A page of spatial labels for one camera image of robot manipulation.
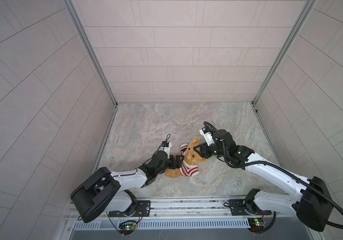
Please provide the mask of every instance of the tiled wall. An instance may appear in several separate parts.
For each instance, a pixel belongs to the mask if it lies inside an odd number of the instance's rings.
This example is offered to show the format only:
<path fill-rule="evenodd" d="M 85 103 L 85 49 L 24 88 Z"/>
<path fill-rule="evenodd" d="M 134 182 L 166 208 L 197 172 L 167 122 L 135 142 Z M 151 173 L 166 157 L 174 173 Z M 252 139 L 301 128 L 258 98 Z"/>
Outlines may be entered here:
<path fill-rule="evenodd" d="M 113 104 L 60 0 L 0 0 L 0 239 L 49 239 Z"/>
<path fill-rule="evenodd" d="M 343 0 L 318 1 L 257 109 L 285 167 L 324 179 L 343 208 Z"/>
<path fill-rule="evenodd" d="M 118 102 L 253 100 L 304 3 L 73 0 Z"/>

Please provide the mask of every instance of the stuffed animal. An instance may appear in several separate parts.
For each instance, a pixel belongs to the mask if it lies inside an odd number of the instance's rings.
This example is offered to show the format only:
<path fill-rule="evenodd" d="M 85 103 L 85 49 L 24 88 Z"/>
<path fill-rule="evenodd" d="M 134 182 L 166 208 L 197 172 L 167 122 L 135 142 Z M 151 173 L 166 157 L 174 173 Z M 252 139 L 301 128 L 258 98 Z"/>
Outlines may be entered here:
<path fill-rule="evenodd" d="M 207 159 L 202 158 L 193 147 L 200 144 L 200 138 L 195 137 L 189 144 L 181 145 L 180 155 L 184 155 L 184 160 L 182 166 L 179 169 L 168 169 L 166 170 L 166 176 L 170 178 L 178 178 L 180 176 L 192 177 L 197 175 L 198 164 L 207 161 Z"/>

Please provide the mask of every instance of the stone textured surface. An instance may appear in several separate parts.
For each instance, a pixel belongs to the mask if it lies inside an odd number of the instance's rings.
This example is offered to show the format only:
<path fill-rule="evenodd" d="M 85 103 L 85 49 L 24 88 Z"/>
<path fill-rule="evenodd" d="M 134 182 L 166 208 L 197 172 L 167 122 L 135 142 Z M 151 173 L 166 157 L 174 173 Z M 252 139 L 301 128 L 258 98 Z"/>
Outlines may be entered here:
<path fill-rule="evenodd" d="M 119 105 L 100 167 L 132 170 L 152 156 L 168 133 L 170 154 L 178 154 L 182 143 L 200 136 L 203 121 L 227 130 L 236 144 L 277 163 L 250 103 L 162 103 Z M 151 185 L 131 191 L 136 197 L 246 195 L 252 188 L 283 193 L 262 177 L 231 169 L 215 157 L 198 168 L 200 173 L 194 177 L 170 179 L 160 174 Z"/>

